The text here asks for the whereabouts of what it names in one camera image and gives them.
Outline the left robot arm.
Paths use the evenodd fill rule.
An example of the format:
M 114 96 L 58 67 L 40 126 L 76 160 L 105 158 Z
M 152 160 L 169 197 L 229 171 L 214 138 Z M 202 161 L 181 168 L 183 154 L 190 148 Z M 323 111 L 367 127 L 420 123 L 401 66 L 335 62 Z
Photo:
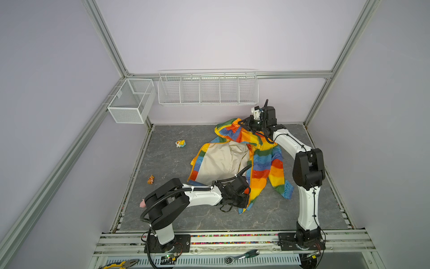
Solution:
M 147 223 L 158 244 L 166 246 L 176 243 L 172 223 L 188 207 L 219 206 L 223 213 L 233 208 L 246 209 L 250 200 L 250 186 L 245 173 L 247 165 L 234 177 L 215 180 L 209 185 L 183 184 L 173 178 L 147 195 L 140 203 L 144 209 L 140 220 Z

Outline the yellow handled pliers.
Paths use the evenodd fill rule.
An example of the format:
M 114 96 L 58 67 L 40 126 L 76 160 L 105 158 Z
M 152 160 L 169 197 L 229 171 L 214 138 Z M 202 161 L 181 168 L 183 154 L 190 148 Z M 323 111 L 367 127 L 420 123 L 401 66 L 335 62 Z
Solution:
M 128 269 L 139 263 L 139 259 L 132 259 L 127 261 L 110 263 L 108 265 L 102 266 L 99 269 Z

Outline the small orange toy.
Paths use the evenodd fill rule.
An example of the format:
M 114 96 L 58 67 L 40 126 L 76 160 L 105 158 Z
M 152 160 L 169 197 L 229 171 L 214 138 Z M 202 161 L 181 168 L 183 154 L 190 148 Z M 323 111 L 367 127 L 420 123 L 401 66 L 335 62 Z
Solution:
M 151 175 L 147 180 L 147 184 L 152 185 L 152 184 L 154 184 L 154 181 L 155 181 L 155 177 L 153 175 Z

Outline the rainbow striped jacket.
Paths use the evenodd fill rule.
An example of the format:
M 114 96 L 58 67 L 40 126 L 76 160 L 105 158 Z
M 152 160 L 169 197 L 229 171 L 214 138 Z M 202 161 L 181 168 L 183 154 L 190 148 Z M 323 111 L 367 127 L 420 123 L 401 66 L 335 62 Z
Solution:
M 239 214 L 252 208 L 268 182 L 283 198 L 290 200 L 294 187 L 284 177 L 281 147 L 245 130 L 240 121 L 234 118 L 216 125 L 216 138 L 205 143 L 191 161 L 188 182 L 209 185 L 215 180 L 232 178 L 251 165 L 244 173 L 250 198 L 245 209 L 238 209 Z

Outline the small yellow duck toy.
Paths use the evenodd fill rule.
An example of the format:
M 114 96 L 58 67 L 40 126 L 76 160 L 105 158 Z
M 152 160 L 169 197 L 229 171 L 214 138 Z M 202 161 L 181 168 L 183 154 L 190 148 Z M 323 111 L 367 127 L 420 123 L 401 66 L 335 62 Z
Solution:
M 186 141 L 185 140 L 178 140 L 175 142 L 175 144 L 176 144 L 177 148 L 183 148 L 186 146 Z

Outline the white mesh box basket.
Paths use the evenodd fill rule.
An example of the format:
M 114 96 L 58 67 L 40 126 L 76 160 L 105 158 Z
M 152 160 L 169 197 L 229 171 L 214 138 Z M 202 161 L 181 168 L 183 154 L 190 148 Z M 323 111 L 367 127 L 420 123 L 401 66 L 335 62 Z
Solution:
M 155 97 L 153 80 L 127 78 L 107 108 L 116 123 L 145 124 Z

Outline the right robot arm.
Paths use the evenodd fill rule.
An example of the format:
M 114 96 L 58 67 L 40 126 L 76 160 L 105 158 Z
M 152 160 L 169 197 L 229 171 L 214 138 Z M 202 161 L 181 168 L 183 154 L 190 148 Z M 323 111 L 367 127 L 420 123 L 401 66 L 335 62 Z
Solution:
M 263 107 L 253 108 L 249 117 L 239 121 L 239 126 L 263 136 L 271 144 L 276 143 L 294 158 L 292 177 L 299 189 L 299 217 L 296 232 L 281 234 L 280 244 L 290 243 L 301 250 L 315 247 L 323 251 L 325 233 L 318 217 L 319 192 L 325 179 L 323 152 L 301 142 L 283 124 L 277 123 L 275 109 L 268 102 Z

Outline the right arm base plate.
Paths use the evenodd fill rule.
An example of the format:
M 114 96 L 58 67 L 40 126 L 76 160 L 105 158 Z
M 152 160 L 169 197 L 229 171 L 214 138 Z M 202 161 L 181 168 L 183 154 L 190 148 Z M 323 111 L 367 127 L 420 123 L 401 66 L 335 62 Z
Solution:
M 297 235 L 296 232 L 278 234 L 278 246 L 282 251 L 323 251 L 326 250 L 325 241 L 321 234 Z

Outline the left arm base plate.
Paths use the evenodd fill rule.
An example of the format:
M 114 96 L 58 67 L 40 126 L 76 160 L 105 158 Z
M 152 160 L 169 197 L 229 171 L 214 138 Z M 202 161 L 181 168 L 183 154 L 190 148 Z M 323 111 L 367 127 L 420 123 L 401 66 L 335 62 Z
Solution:
M 149 237 L 149 243 L 146 243 L 144 252 L 150 251 L 150 254 L 154 253 L 188 253 L 191 246 L 191 235 L 190 234 L 176 234 L 174 239 L 166 244 L 161 244 L 159 240 L 151 235 Z

